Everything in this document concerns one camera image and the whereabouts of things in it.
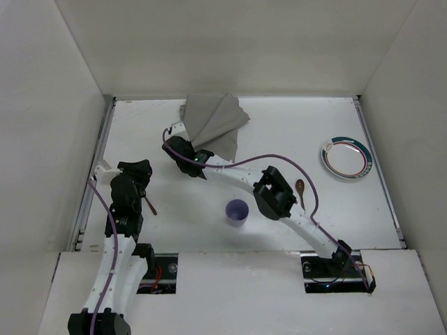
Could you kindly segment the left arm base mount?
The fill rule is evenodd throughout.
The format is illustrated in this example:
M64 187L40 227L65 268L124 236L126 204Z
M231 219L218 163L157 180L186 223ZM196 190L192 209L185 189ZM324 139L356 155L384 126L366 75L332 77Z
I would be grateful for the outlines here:
M173 295L177 289L178 254L156 254L138 287L139 295Z

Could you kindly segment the brown wooden fork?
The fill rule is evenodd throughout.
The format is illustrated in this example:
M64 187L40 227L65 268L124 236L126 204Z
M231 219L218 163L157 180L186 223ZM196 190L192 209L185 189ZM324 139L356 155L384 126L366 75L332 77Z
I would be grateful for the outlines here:
M147 197L147 193L146 190L142 190L140 192L141 194L141 198L145 200L147 206L149 207L149 209L151 210L151 212L153 213L154 216L158 215L157 210L154 208L153 204L149 201L149 198Z

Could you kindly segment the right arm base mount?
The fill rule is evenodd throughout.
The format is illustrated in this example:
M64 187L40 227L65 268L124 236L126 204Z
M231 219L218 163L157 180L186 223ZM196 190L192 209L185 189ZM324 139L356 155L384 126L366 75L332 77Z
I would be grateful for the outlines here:
M354 254L352 261L342 267L316 255L301 256L302 275L305 292L325 293L368 293L376 289L376 279L372 268L363 262L361 254Z

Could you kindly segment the white plate green rim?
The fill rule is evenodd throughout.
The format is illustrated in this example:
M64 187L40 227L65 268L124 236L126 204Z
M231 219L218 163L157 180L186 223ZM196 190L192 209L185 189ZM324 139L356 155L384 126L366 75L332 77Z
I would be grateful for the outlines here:
M351 137L338 136L327 140L321 147L320 156L329 172L345 180L362 179L373 167L369 149Z

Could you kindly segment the brown wooden spoon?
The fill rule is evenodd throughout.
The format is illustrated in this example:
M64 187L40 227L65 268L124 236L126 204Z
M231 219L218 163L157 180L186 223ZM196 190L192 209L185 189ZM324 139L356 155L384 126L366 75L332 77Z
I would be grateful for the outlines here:
M295 189L300 199L300 206L302 210L305 210L305 201L304 201L304 191L305 191L305 183L302 179L298 179L295 183Z

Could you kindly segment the purple plastic cup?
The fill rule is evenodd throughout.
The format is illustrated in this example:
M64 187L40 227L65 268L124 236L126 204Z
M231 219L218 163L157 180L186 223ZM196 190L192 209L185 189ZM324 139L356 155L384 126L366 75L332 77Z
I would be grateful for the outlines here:
M226 222L234 228L242 227L249 215L248 204L240 199L231 200L225 208Z

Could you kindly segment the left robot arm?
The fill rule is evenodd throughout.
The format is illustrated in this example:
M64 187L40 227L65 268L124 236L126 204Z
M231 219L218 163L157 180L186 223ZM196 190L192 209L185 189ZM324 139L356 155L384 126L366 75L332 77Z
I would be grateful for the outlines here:
M154 249L138 241L142 230L142 199L152 176L147 159L101 161L88 181L106 210L101 263L89 296L79 313L68 319L69 334L130 334L130 307L145 274L154 268Z

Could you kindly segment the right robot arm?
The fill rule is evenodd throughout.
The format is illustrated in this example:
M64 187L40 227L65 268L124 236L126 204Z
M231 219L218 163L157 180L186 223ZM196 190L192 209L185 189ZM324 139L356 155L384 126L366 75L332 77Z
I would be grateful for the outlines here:
M271 221L287 225L303 238L317 256L345 268L351 249L342 240L336 240L314 218L307 215L298 203L280 171L268 166L264 170L235 167L210 151L195 151L190 141L180 136L164 140L162 149L178 168L193 178L231 185L254 196L259 212Z

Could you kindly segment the grey cloth placemat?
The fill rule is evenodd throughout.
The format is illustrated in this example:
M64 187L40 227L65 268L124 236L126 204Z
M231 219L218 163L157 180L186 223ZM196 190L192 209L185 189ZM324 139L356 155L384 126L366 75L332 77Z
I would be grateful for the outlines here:
M189 95L179 109L193 148L211 151L227 161L237 153L237 134L250 121L239 99L226 95Z

